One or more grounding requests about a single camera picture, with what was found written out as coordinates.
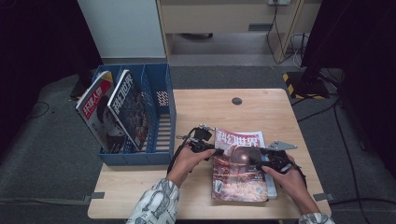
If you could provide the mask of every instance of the wall outlet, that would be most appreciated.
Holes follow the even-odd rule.
[[[290,5],[290,0],[268,0],[268,5],[273,6],[277,3],[278,6]]]

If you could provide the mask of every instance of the patterned sleeve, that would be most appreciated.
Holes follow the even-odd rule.
[[[143,194],[126,223],[175,223],[177,203],[177,186],[168,179],[160,179]]]
[[[324,213],[310,213],[302,215],[299,219],[300,224],[334,224],[331,217]]]

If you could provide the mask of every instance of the human hand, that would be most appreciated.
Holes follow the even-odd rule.
[[[209,158],[216,152],[215,149],[205,150],[203,152],[194,153],[189,146],[184,146],[177,156],[177,160],[166,179],[172,181],[179,188],[186,180],[187,175],[192,169],[199,164],[200,161]]]
[[[294,162],[294,158],[291,155],[288,154],[288,157],[289,160]],[[299,208],[301,215],[320,212],[317,204],[306,189],[303,178],[296,169],[291,168],[283,175],[268,166],[263,166],[262,169],[282,186],[282,189],[286,191]]]

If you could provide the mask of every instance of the gray carpet floor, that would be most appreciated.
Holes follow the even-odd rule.
[[[286,66],[175,66],[171,67],[174,89],[281,88],[282,75],[297,71]],[[12,151],[0,167],[0,198],[49,198],[82,200],[94,191],[102,161],[99,144],[74,110],[69,93],[77,76],[50,83],[40,92],[30,117],[13,140]],[[297,119],[331,106],[338,96],[325,100],[290,99]],[[356,198],[347,150],[337,126],[339,120],[351,155],[362,198],[396,201],[396,180],[384,169],[374,152],[361,149],[348,114],[340,107],[299,122],[321,184],[337,201]],[[363,202],[371,223],[395,223],[396,206]],[[0,223],[124,223],[125,220],[92,220],[88,205],[1,203]],[[357,203],[332,205],[336,223],[365,223]],[[227,221],[221,223],[263,223]]]

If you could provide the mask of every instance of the wooden table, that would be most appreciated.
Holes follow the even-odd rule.
[[[262,131],[265,143],[275,140],[296,145],[289,150],[306,175],[308,190],[313,194],[323,189],[306,148],[300,128],[290,106],[288,95],[281,89],[174,90],[177,107],[177,135],[187,134],[205,123],[232,132]],[[234,105],[232,99],[242,99]],[[176,140],[176,147],[181,144]],[[189,174],[180,189],[177,219],[287,219],[300,216],[290,197],[279,186],[278,196],[266,203],[235,203],[211,200],[212,159],[202,161]],[[143,192],[166,175],[166,166],[108,167],[103,165],[95,192],[103,199],[92,199],[90,218],[126,219]],[[319,209],[331,214],[327,201]]]

